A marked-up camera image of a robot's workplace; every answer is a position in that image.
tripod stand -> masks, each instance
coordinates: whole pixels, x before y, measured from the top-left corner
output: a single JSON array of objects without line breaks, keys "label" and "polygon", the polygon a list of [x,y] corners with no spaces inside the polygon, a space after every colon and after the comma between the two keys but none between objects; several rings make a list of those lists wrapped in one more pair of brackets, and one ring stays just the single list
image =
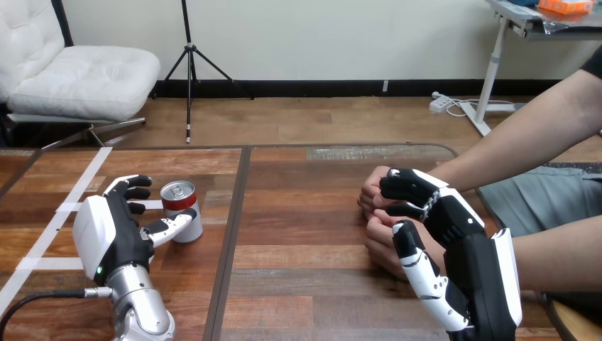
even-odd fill
[{"label": "tripod stand", "polygon": [[217,65],[215,65],[209,58],[205,57],[201,51],[197,48],[197,46],[192,44],[192,39],[190,38],[190,27],[188,25],[188,9],[186,7],[186,0],[182,0],[182,12],[184,14],[184,28],[186,30],[186,42],[187,45],[184,47],[184,52],[180,58],[177,59],[177,62],[171,68],[171,71],[168,73],[168,76],[165,78],[165,86],[167,87],[167,81],[170,79],[171,75],[180,64],[182,59],[184,59],[185,55],[188,55],[188,114],[186,118],[186,143],[190,143],[190,107],[192,106],[192,90],[194,90],[195,85],[199,84],[200,81],[197,79],[197,71],[195,68],[195,53],[198,54],[201,58],[203,58],[206,62],[209,63],[215,70],[221,73],[230,83],[235,84],[242,92],[249,97],[250,99],[255,99],[255,97],[249,95],[247,91],[245,91],[240,85],[236,84],[235,81],[230,78],[224,71],[222,71]]}]

red label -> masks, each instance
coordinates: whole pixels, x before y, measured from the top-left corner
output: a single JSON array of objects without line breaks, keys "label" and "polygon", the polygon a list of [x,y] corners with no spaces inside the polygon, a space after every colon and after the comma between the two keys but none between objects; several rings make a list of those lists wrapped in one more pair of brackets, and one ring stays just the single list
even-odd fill
[{"label": "red label", "polygon": [[197,201],[197,194],[193,193],[189,197],[185,197],[181,200],[165,200],[161,198],[163,202],[163,208],[170,211],[181,211],[193,206]]}]

tripod leg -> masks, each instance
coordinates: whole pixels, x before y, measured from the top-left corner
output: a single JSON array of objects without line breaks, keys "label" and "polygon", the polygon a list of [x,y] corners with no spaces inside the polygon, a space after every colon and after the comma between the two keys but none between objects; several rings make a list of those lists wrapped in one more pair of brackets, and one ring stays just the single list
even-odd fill
[{"label": "tripod leg", "polygon": [[197,93],[197,84],[199,81],[197,80],[197,68],[195,67],[195,55],[190,52],[190,58],[192,59],[192,96],[190,97],[190,102],[195,100],[195,96]]},{"label": "tripod leg", "polygon": [[190,99],[190,86],[191,86],[191,68],[192,68],[192,51],[188,51],[188,115],[186,116],[186,143],[190,143],[190,105],[192,101]]},{"label": "tripod leg", "polygon": [[177,62],[175,62],[175,64],[173,65],[173,67],[171,68],[170,73],[168,73],[168,76],[165,78],[165,80],[169,80],[169,77],[171,77],[171,75],[173,74],[173,72],[175,71],[175,68],[177,68],[177,66],[180,64],[180,62],[182,61],[182,59],[184,58],[184,56],[186,55],[186,50],[184,50],[184,52],[182,52],[182,55],[177,59]]},{"label": "tripod leg", "polygon": [[242,92],[251,100],[255,99],[255,97],[253,97],[252,94],[249,94],[245,89],[243,89],[238,83],[236,83],[236,81],[234,81],[233,79],[230,78],[230,76],[228,76],[224,71],[221,71],[221,69],[219,67],[217,67],[217,65],[215,65],[211,60],[209,60],[209,58],[205,57],[201,51],[199,51],[199,49],[197,49],[195,47],[195,52],[201,56],[201,58],[205,59],[206,62],[208,62],[215,70],[217,70],[219,73],[221,73],[222,76],[224,76],[227,80],[229,80],[230,82],[233,82],[236,87],[238,87],[240,90],[242,90]]}]

white wall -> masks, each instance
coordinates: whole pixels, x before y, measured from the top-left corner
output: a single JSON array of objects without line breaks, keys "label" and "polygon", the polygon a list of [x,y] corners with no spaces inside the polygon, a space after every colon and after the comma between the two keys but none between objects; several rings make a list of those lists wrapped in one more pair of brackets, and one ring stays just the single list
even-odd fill
[{"label": "white wall", "polygon": [[[183,51],[179,0],[63,3],[76,45],[144,48],[161,78]],[[193,43],[239,80],[484,78],[498,30],[484,0],[188,0],[188,12]],[[562,79],[598,46],[506,41],[509,79]],[[205,63],[197,73],[221,78]],[[185,77],[182,64],[173,78]]]}]

white robotic hand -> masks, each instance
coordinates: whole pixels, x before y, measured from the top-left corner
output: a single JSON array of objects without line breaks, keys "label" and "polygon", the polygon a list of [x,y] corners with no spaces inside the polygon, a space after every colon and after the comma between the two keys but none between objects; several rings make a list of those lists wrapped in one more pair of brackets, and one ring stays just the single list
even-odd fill
[{"label": "white robotic hand", "polygon": [[197,216],[184,210],[138,229],[133,214],[145,206],[128,199],[147,199],[152,179],[144,175],[117,178],[103,196],[87,198],[73,224],[73,240],[86,275],[111,289],[116,338],[119,341],[173,340],[175,321],[148,276],[155,247],[171,240]]},{"label": "white robotic hand", "polygon": [[489,239],[483,220],[455,189],[419,170],[390,169],[381,179],[381,195],[406,200],[387,213],[420,220],[446,249],[448,277],[440,276],[411,221],[393,227],[404,272],[450,339],[514,340],[522,311],[510,230]]}]

